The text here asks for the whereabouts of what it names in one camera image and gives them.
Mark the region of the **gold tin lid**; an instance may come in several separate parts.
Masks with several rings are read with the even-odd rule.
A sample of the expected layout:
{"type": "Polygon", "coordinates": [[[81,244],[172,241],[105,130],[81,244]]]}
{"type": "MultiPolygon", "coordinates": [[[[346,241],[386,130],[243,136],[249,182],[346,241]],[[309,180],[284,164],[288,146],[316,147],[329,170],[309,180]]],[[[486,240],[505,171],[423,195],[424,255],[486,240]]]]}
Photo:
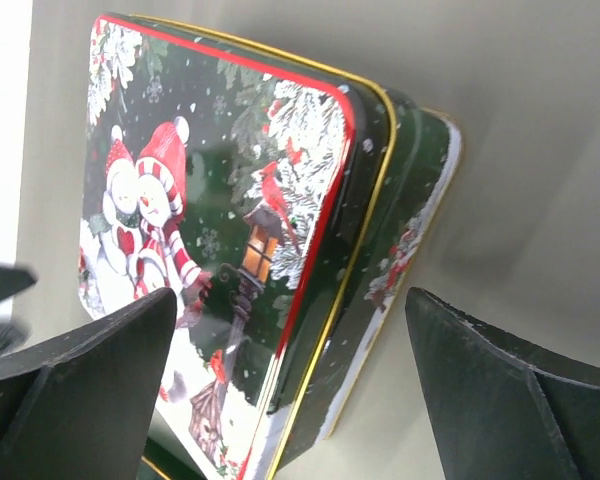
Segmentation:
{"type": "Polygon", "coordinates": [[[147,16],[99,16],[89,53],[80,301],[172,289],[158,412],[206,478],[270,479],[376,244],[391,97],[147,16]]]}

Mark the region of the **dark green cookie tin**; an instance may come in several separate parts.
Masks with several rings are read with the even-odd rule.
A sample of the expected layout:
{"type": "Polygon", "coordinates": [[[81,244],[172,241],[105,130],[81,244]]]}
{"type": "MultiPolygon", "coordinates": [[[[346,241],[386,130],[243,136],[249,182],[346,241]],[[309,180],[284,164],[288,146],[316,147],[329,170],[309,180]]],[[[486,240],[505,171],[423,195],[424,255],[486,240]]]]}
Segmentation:
{"type": "Polygon", "coordinates": [[[459,165],[463,139],[448,115],[389,90],[397,141],[341,312],[281,451],[285,466],[328,437],[344,409],[413,257],[459,165]]]}

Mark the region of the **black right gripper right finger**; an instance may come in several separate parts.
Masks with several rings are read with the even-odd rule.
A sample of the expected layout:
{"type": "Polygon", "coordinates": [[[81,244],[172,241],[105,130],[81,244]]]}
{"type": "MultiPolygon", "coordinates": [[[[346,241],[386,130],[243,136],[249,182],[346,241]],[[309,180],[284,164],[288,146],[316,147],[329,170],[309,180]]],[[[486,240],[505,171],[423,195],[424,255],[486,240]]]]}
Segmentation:
{"type": "Polygon", "coordinates": [[[412,287],[406,322],[448,479],[600,479],[600,368],[412,287]]]}

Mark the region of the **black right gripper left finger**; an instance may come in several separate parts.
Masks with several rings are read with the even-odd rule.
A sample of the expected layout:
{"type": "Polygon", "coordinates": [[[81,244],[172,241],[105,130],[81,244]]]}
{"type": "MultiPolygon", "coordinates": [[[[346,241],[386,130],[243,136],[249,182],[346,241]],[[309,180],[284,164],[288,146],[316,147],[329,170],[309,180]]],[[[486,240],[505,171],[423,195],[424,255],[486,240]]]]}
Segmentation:
{"type": "Polygon", "coordinates": [[[162,288],[0,357],[0,479],[133,479],[174,332],[162,288]]]}

